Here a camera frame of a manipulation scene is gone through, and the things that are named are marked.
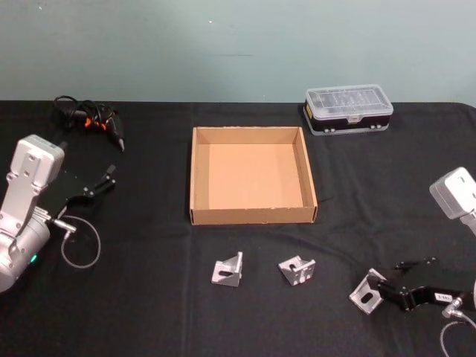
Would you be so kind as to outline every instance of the cable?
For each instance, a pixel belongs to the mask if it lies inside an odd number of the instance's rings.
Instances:
[[[461,312],[460,314],[460,317],[463,318],[468,324],[470,324],[475,330],[476,330],[476,323],[471,319],[469,318],[468,316],[466,316],[464,313]],[[464,324],[463,321],[453,321],[453,322],[450,322],[449,324],[446,324],[442,329],[441,329],[441,332],[440,332],[440,345],[441,345],[441,349],[443,350],[443,354],[445,355],[445,357],[450,357],[449,354],[448,354],[448,351],[446,350],[446,347],[445,347],[445,341],[444,341],[444,337],[445,337],[445,332],[446,330],[451,327],[451,326],[454,326],[454,325],[458,325],[458,324]]]
[[[73,102],[74,108],[68,114],[67,120],[65,121],[65,127],[68,129],[72,128],[74,125],[77,125],[77,117],[75,117],[79,111],[85,112],[87,117],[91,120],[91,122],[82,122],[80,124],[87,125],[86,128],[90,127],[92,124],[97,127],[102,127],[107,124],[107,120],[110,119],[114,115],[114,109],[106,104],[102,103],[95,103],[92,100],[83,100],[82,102],[70,97],[69,95],[60,95],[59,97],[54,98],[53,104],[54,107],[60,112],[69,112],[69,110],[61,109],[60,101],[69,100]]]
[[[67,262],[67,264],[69,264],[70,266],[72,266],[73,268],[77,268],[77,269],[87,269],[87,268],[91,268],[94,264],[97,263],[97,261],[99,260],[99,256],[101,255],[101,238],[99,237],[99,233],[97,232],[96,228],[94,228],[94,226],[89,223],[88,221],[86,221],[85,219],[83,218],[80,218],[80,217],[76,217],[76,216],[63,216],[63,218],[69,218],[69,219],[76,219],[78,221],[81,221],[83,223],[86,223],[90,229],[93,230],[93,232],[96,234],[96,239],[97,239],[97,254],[96,254],[96,257],[94,258],[94,260],[92,262],[90,262],[89,264],[86,264],[84,266],[79,266],[77,264],[74,264],[73,262],[71,262],[67,257],[66,257],[66,254],[65,254],[65,244],[66,244],[66,241],[68,240],[68,238],[65,238],[62,243],[61,243],[61,255],[62,255],[62,258]]]
[[[64,102],[71,102],[73,105],[65,105]],[[54,98],[53,106],[54,116],[59,118],[66,129],[82,126],[84,129],[102,130],[124,151],[124,129],[119,112],[111,106],[92,100],[79,101],[69,95]]]

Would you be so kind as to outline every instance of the table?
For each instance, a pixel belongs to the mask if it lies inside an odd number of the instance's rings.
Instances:
[[[69,268],[57,232],[17,284],[0,295],[0,356],[441,356],[441,308],[371,316],[348,299],[371,268],[439,257],[475,269],[476,238],[447,219],[429,185],[456,167],[476,175],[476,110],[456,103],[396,103],[389,130],[316,138],[298,104],[115,103],[126,152],[103,135],[64,133],[49,102],[0,102],[0,162],[31,133],[68,150],[64,168],[90,180],[118,167],[116,190],[85,210],[103,254]],[[303,125],[318,194],[313,225],[192,227],[193,126]],[[1,180],[0,192],[6,188]],[[237,289],[210,283],[216,260],[243,251]],[[315,259],[291,287],[277,264]],[[473,356],[475,334],[446,336]]]

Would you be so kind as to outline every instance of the teal wall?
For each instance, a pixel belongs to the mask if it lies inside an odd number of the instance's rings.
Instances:
[[[476,104],[476,1],[0,0],[0,99]]]

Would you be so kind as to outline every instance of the clear plastic case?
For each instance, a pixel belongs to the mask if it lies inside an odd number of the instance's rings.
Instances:
[[[306,91],[304,114],[314,135],[382,131],[393,106],[376,84],[329,87]]]

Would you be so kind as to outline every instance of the open cardboard box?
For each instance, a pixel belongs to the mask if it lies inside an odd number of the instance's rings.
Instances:
[[[300,127],[193,128],[193,225],[310,223],[317,209]]]

